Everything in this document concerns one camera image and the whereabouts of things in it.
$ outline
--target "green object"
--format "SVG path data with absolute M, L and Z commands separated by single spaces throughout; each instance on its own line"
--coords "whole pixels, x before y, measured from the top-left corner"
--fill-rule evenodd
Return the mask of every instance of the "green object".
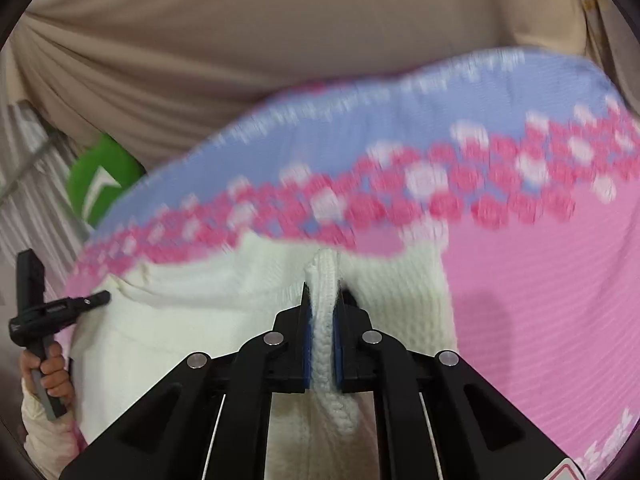
M 66 181 L 74 213 L 96 227 L 111 205 L 144 174 L 127 150 L 102 134 L 100 142 L 78 158 Z

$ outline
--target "knit sweater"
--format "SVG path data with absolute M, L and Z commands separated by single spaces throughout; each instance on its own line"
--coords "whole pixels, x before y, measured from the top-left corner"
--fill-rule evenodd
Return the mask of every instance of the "knit sweater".
M 180 266 L 140 263 L 100 288 L 109 306 L 83 316 L 72 356 L 79 427 L 90 443 L 185 355 L 217 357 L 266 332 L 277 312 L 312 303 L 311 391 L 275 394 L 265 478 L 376 478 L 371 394 L 340 394 L 333 380 L 333 309 L 346 286 L 374 328 L 426 354 L 456 349 L 438 248 L 370 258 L 246 234 L 233 253 Z

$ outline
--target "finger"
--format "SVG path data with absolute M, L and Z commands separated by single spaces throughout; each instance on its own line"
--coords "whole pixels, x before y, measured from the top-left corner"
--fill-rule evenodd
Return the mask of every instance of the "finger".
M 66 383 L 69 380 L 69 374 L 66 370 L 59 370 L 53 372 L 51 375 L 46 375 L 41 378 L 40 382 L 47 390 L 60 386 L 60 384 Z
M 40 367 L 40 359 L 28 350 L 20 354 L 20 370 L 22 374 L 31 374 L 31 370 L 37 370 Z
M 60 357 L 62 355 L 62 346 L 57 341 L 54 341 L 51 346 L 49 346 L 49 359 L 53 357 Z
M 47 393 L 51 397 L 66 397 L 67 399 L 72 399 L 74 396 L 74 387 L 70 382 L 66 382 L 55 388 L 50 388 L 47 390 Z
M 62 356 L 53 357 L 52 359 L 47 359 L 42 363 L 40 370 L 45 375 L 52 374 L 53 372 L 57 372 L 58 370 L 65 369 L 65 358 Z

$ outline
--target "metal screw head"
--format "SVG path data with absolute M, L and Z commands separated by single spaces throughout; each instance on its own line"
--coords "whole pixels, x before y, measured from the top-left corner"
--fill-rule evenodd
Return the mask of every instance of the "metal screw head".
M 263 339 L 267 345 L 276 346 L 284 341 L 284 336 L 280 332 L 267 332 Z
M 207 356 L 204 354 L 191 354 L 187 358 L 187 364 L 189 368 L 202 368 L 205 364 L 207 364 Z
M 452 352 L 451 350 L 445 350 L 444 352 L 442 352 L 438 356 L 438 359 L 440 359 L 440 362 L 445 366 L 455 366 L 460 362 L 460 357 L 458 357 L 458 354 Z
M 377 330 L 367 330 L 364 334 L 362 334 L 362 340 L 365 343 L 377 345 L 380 341 L 382 341 L 382 334 Z

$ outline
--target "white sleeve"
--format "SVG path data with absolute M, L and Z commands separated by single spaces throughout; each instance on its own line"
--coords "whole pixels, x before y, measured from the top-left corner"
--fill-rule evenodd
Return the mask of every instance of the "white sleeve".
M 62 470 L 78 455 L 73 412 L 69 410 L 51 422 L 40 401 L 24 387 L 24 381 L 22 392 L 22 421 L 28 432 L 24 449 L 47 480 L 58 480 Z

